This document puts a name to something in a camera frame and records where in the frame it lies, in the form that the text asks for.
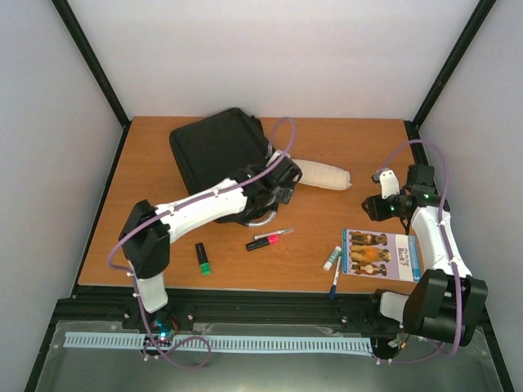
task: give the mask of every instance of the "metal floor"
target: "metal floor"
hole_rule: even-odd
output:
[[[336,336],[326,328],[303,326],[200,326],[203,334],[245,336]],[[61,323],[51,343],[37,391],[501,391],[485,339],[476,331],[456,357],[415,365],[377,365],[370,357],[347,354],[224,354],[187,372],[162,360],[144,362],[138,350],[64,348],[65,333],[121,332],[118,323]],[[431,345],[410,338],[398,359],[415,359]],[[204,353],[172,356],[196,364]]]

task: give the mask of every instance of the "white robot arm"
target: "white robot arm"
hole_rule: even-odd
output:
[[[476,328],[487,297],[482,280],[474,279],[461,258],[444,208],[439,218],[440,197],[434,186],[434,168],[409,167],[407,184],[400,189],[392,170],[373,176],[381,194],[367,198],[362,207],[373,221],[399,217],[404,227],[416,232],[422,251],[425,274],[410,296],[379,291],[378,317],[393,319],[407,333],[438,341],[452,342],[456,330],[455,277],[451,263],[458,267],[462,288],[463,322],[460,345],[467,345]]]
[[[158,204],[154,207],[156,215],[162,212],[170,212],[160,219],[164,227],[168,227],[169,245],[177,241],[182,235],[189,233],[208,222],[214,221],[222,216],[236,214],[245,209],[247,197],[242,188],[231,190],[226,194],[219,194],[220,189],[226,189],[238,183],[227,178],[212,189],[194,194],[188,198],[173,203]],[[177,206],[186,204],[190,200],[197,199],[208,192],[216,192],[216,196],[205,198],[198,202],[177,209]],[[165,285],[163,283],[163,271],[151,278],[139,278],[136,280],[143,300],[145,310],[153,313],[165,306],[168,302]]]

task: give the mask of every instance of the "black bag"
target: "black bag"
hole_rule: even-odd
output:
[[[269,141],[262,123],[238,108],[180,127],[169,136],[172,153],[189,194],[209,189],[249,165],[264,167]],[[247,224],[278,204],[223,216],[219,223]]]

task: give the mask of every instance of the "wooden table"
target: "wooden table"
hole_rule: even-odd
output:
[[[155,205],[188,195],[168,143],[169,133],[198,118],[134,118],[96,227],[78,283],[81,285],[130,286],[121,271],[110,269],[107,255],[116,244],[123,223],[135,203],[149,199]],[[261,121],[266,134],[276,118]],[[353,184],[334,191],[298,184],[289,205],[281,205],[270,224],[258,229],[237,224],[210,223],[191,231],[171,246],[171,263],[164,271],[168,287],[220,288],[271,291],[328,292],[333,272],[322,266],[342,242],[342,229],[366,229],[403,233],[396,219],[372,222],[361,208],[370,195],[380,192],[370,176],[389,153],[407,140],[401,120],[297,118],[294,158],[310,159],[347,169]],[[276,148],[287,144],[290,126],[280,128]],[[400,183],[413,163],[409,148],[393,161]],[[254,234],[293,226],[295,232],[279,243],[246,252]],[[203,243],[212,273],[203,276],[194,250]],[[119,251],[115,262],[125,265]],[[339,292],[373,292],[386,288],[409,293],[412,283],[369,277],[340,276]]]

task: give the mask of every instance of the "dog picture book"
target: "dog picture book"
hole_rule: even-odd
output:
[[[422,276],[416,236],[343,230],[343,273],[418,282]]]

